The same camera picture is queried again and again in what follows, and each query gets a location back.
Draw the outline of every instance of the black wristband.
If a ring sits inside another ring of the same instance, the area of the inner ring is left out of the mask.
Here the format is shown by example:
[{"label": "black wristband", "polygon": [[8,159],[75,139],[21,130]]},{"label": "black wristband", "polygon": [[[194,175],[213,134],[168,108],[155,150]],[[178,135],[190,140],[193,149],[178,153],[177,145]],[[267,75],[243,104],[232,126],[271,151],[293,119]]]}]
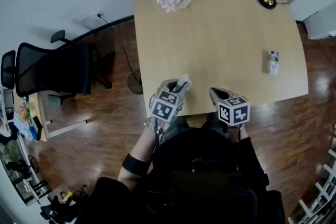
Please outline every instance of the black wristband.
[{"label": "black wristband", "polygon": [[150,165],[151,163],[142,162],[132,157],[130,154],[126,156],[124,162],[122,163],[122,167],[138,176],[144,176],[147,174]]}]

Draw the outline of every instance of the lamp base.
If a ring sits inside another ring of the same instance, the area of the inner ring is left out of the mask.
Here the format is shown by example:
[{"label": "lamp base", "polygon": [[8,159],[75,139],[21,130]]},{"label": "lamp base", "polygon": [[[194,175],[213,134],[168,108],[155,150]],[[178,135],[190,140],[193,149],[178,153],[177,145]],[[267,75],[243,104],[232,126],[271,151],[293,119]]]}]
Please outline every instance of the lamp base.
[{"label": "lamp base", "polygon": [[258,0],[264,8],[274,9],[277,6],[276,0]]}]

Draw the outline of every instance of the desk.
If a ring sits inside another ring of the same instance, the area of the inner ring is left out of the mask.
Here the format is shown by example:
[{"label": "desk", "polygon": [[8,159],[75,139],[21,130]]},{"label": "desk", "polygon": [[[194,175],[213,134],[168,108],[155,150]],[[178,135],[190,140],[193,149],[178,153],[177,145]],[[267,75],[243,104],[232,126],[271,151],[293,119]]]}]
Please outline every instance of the desk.
[{"label": "desk", "polygon": [[[43,108],[43,104],[42,104],[42,98],[41,98],[41,94],[39,92],[32,94],[33,96],[33,106],[35,108],[36,111],[36,116],[38,118],[38,120],[40,121],[41,125],[42,125],[42,130],[41,130],[41,141],[46,142],[49,138],[54,137],[56,135],[68,132],[72,129],[75,129],[79,126],[85,125],[87,124],[87,121],[80,121],[77,122],[75,124],[69,125],[67,127],[63,127],[60,128],[58,130],[52,131],[50,132],[48,130],[48,125],[51,123],[51,121],[47,121],[45,114],[44,114],[44,108]],[[13,99],[14,99],[14,109],[15,111],[18,111],[20,109],[21,106],[21,99],[20,97],[16,94],[16,89],[14,88],[13,90]]]},{"label": "desk", "polygon": [[[308,94],[305,55],[289,5],[267,10],[257,0],[192,0],[167,14],[155,0],[134,0],[134,17],[147,115],[161,82],[185,73],[193,87],[180,115],[214,111],[210,87],[244,95],[251,105]],[[269,50],[280,53],[277,76],[264,72]]]}]

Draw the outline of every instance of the electrical cable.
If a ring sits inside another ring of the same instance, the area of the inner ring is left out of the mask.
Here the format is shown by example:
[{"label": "electrical cable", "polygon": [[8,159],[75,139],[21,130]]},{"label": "electrical cable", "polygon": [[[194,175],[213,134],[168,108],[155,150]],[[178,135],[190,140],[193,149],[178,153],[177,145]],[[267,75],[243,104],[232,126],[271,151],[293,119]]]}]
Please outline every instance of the electrical cable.
[{"label": "electrical cable", "polygon": [[[101,18],[102,20],[104,20],[105,23],[106,23],[107,25],[109,24],[109,22],[103,18],[103,17],[104,17],[103,15],[101,15],[101,14],[97,14],[97,16],[98,16],[98,18]],[[141,89],[142,89],[142,91],[143,91],[142,83],[141,83],[141,81],[139,81],[138,78],[135,76],[135,74],[134,74],[135,71],[133,70],[133,68],[132,68],[131,65],[130,65],[130,61],[129,61],[129,58],[128,58],[126,49],[125,49],[125,47],[123,46],[123,44],[121,43],[121,35],[120,35],[119,25],[117,25],[117,28],[118,28],[118,42],[117,42],[117,43],[118,43],[119,47],[121,48],[121,50],[124,52],[124,54],[125,54],[125,56],[126,56],[127,65],[128,65],[128,67],[130,68],[130,70],[131,70],[131,72],[132,72],[132,75],[134,76],[135,80],[137,81],[137,83],[139,84],[139,86],[141,87]]]}]

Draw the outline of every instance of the baseboard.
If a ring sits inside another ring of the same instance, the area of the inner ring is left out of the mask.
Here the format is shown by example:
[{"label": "baseboard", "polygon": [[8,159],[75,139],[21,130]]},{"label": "baseboard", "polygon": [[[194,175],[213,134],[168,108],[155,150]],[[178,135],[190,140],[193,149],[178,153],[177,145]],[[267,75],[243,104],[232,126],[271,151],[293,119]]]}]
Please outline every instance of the baseboard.
[{"label": "baseboard", "polygon": [[83,35],[81,35],[81,36],[79,36],[79,37],[76,37],[76,38],[73,39],[72,41],[73,41],[73,42],[78,42],[78,41],[80,41],[80,40],[82,40],[82,39],[84,39],[84,38],[86,38],[86,37],[89,37],[89,36],[91,36],[91,35],[93,35],[93,34],[96,34],[96,33],[100,32],[100,31],[103,31],[103,30],[105,30],[105,29],[107,29],[107,28],[109,28],[109,27],[113,27],[113,26],[116,26],[116,25],[118,25],[118,24],[126,23],[126,22],[128,22],[128,21],[130,21],[130,20],[134,20],[134,15],[131,15],[131,16],[128,16],[128,17],[125,17],[125,18],[121,18],[121,19],[119,19],[119,20],[115,20],[115,21],[110,22],[110,23],[108,23],[108,24],[104,24],[104,25],[102,25],[102,26],[99,26],[99,27],[97,27],[96,29],[93,29],[93,30],[91,30],[91,31],[88,31],[87,33],[85,33],[85,34],[83,34]]}]

